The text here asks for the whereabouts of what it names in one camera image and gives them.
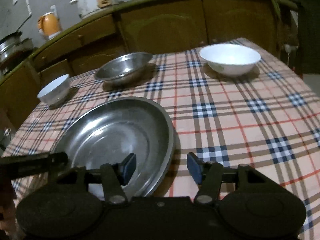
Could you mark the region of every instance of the large white bowl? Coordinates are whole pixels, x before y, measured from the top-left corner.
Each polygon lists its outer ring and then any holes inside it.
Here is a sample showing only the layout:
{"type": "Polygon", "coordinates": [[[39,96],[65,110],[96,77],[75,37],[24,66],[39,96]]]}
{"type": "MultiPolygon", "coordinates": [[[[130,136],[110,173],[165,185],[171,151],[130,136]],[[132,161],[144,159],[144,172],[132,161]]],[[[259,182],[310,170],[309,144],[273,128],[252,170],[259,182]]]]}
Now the large white bowl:
{"type": "Polygon", "coordinates": [[[226,76],[248,73],[260,61],[254,49],[236,44],[214,44],[200,50],[200,56],[215,71],[226,76]]]}
{"type": "Polygon", "coordinates": [[[45,104],[52,106],[60,103],[68,95],[70,88],[69,75],[63,75],[46,85],[38,94],[39,98],[45,104]]]}

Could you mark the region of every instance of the floor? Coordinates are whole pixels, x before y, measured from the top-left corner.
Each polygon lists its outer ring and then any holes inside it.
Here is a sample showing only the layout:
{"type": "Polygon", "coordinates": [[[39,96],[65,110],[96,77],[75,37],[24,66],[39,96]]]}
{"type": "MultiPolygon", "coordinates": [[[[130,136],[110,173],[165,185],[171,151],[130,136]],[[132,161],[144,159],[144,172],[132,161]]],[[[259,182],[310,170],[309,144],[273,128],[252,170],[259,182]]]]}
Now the floor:
{"type": "Polygon", "coordinates": [[[320,97],[320,75],[303,74],[303,81],[320,97]]]}

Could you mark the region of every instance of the wooden cabinet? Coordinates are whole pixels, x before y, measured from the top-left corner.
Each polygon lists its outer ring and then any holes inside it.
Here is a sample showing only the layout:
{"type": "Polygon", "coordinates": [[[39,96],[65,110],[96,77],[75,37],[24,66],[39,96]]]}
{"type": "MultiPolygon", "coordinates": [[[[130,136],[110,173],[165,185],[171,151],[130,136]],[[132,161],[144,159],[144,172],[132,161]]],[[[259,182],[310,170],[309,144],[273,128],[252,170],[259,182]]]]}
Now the wooden cabinet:
{"type": "Polygon", "coordinates": [[[130,52],[178,52],[207,44],[201,0],[184,0],[120,14],[130,52]]]}
{"type": "Polygon", "coordinates": [[[203,0],[210,43],[244,37],[276,54],[277,32],[269,0],[203,0]]]}
{"type": "Polygon", "coordinates": [[[100,68],[116,57],[126,54],[121,37],[113,36],[92,42],[68,57],[76,75],[100,68]]]}
{"type": "Polygon", "coordinates": [[[59,59],[63,55],[79,49],[80,47],[101,39],[116,32],[112,15],[106,15],[92,21],[83,27],[67,34],[34,58],[36,70],[43,69],[46,65],[59,59]]]}
{"type": "Polygon", "coordinates": [[[39,74],[41,79],[41,87],[46,86],[51,81],[65,74],[69,74],[70,77],[73,77],[75,75],[67,59],[54,64],[49,68],[46,68],[39,74]]]}
{"type": "Polygon", "coordinates": [[[39,103],[39,85],[32,69],[23,65],[0,85],[1,108],[18,129],[39,103]]]}

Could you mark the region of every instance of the bowl rim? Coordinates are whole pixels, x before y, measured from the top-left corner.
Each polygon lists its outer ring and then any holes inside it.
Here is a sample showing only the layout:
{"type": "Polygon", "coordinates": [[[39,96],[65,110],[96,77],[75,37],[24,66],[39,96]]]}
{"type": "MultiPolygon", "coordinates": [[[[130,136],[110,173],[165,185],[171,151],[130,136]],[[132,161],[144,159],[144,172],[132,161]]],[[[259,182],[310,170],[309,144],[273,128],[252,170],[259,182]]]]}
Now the bowl rim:
{"type": "Polygon", "coordinates": [[[98,72],[99,72],[106,64],[110,64],[110,63],[116,61],[117,59],[119,59],[119,58],[121,58],[121,57],[127,57],[127,56],[131,56],[131,55],[133,55],[133,54],[145,54],[145,55],[149,56],[150,59],[149,59],[147,62],[149,62],[149,61],[152,59],[152,57],[153,57],[153,54],[148,53],[148,52],[133,52],[133,53],[129,53],[129,54],[126,54],[126,55],[122,55],[122,56],[120,56],[120,57],[117,57],[117,58],[115,58],[115,59],[113,59],[113,60],[111,60],[111,61],[108,61],[107,63],[103,64],[103,65],[95,72],[94,78],[97,79],[97,80],[101,80],[101,81],[116,80],[116,79],[119,79],[119,78],[122,78],[122,77],[124,77],[124,76],[127,76],[127,75],[129,75],[129,74],[131,74],[131,73],[133,73],[133,72],[135,72],[135,71],[143,68],[146,64],[145,64],[145,65],[142,65],[142,66],[140,66],[140,67],[138,67],[138,68],[136,68],[136,69],[133,69],[133,70],[131,70],[131,71],[129,71],[129,72],[123,73],[123,74],[118,75],[118,76],[110,77],[110,78],[100,78],[100,77],[97,76],[98,72]]]}
{"type": "Polygon", "coordinates": [[[199,52],[199,55],[201,58],[203,58],[205,61],[208,61],[208,62],[212,62],[212,63],[216,63],[216,64],[220,64],[220,65],[230,65],[230,66],[247,66],[247,65],[252,65],[252,64],[256,64],[258,63],[260,60],[261,60],[261,55],[258,51],[256,51],[255,49],[252,49],[250,47],[247,47],[247,46],[244,46],[244,45],[240,45],[240,44],[230,44],[230,43],[218,43],[218,44],[212,44],[212,45],[208,45],[208,46],[205,46],[203,47],[200,52],[199,52]],[[250,62],[250,63],[245,63],[245,64],[229,64],[229,63],[220,63],[220,62],[216,62],[216,61],[212,61],[212,60],[208,60],[206,59],[205,57],[203,57],[201,55],[201,52],[204,50],[204,49],[207,49],[208,47],[214,47],[214,46],[221,46],[221,45],[231,45],[231,46],[234,46],[234,47],[245,47],[249,50],[253,50],[254,52],[256,52],[258,55],[259,55],[259,60],[257,61],[253,61],[253,62],[250,62]]]}
{"type": "Polygon", "coordinates": [[[40,99],[40,98],[48,95],[49,93],[55,91],[55,90],[56,90],[63,82],[65,82],[68,78],[69,78],[69,74],[65,74],[65,75],[62,75],[62,76],[57,77],[56,79],[52,80],[49,84],[47,84],[44,88],[42,88],[42,89],[40,90],[40,92],[39,92],[38,95],[37,95],[37,98],[40,99]],[[63,81],[61,81],[61,83],[60,83],[59,85],[57,85],[54,89],[52,89],[51,91],[47,92],[46,94],[40,96],[41,92],[42,92],[46,87],[48,87],[51,83],[53,83],[54,81],[56,81],[57,79],[62,78],[62,77],[64,77],[64,78],[63,78],[63,81]]]}

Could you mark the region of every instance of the tablecloth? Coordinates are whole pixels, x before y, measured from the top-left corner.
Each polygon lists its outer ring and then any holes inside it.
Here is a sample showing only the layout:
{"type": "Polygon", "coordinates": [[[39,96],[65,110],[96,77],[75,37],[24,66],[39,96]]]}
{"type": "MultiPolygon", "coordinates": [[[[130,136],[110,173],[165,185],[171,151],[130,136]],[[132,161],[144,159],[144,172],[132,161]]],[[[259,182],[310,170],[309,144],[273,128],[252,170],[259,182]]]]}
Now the tablecloth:
{"type": "MultiPolygon", "coordinates": [[[[186,157],[224,166],[250,164],[297,195],[307,218],[301,239],[320,239],[320,101],[292,70],[256,44],[261,61],[249,75],[230,79],[211,70],[200,48],[155,55],[154,70],[135,86],[110,90],[94,79],[96,70],[71,79],[70,99],[61,107],[40,103],[17,131],[4,156],[49,151],[78,117],[114,98],[137,96],[159,103],[172,119],[178,140],[169,171],[155,195],[190,196],[197,185],[186,157]]],[[[13,182],[17,202],[43,175],[13,182]]],[[[232,190],[223,186],[221,196],[232,190]]]]}

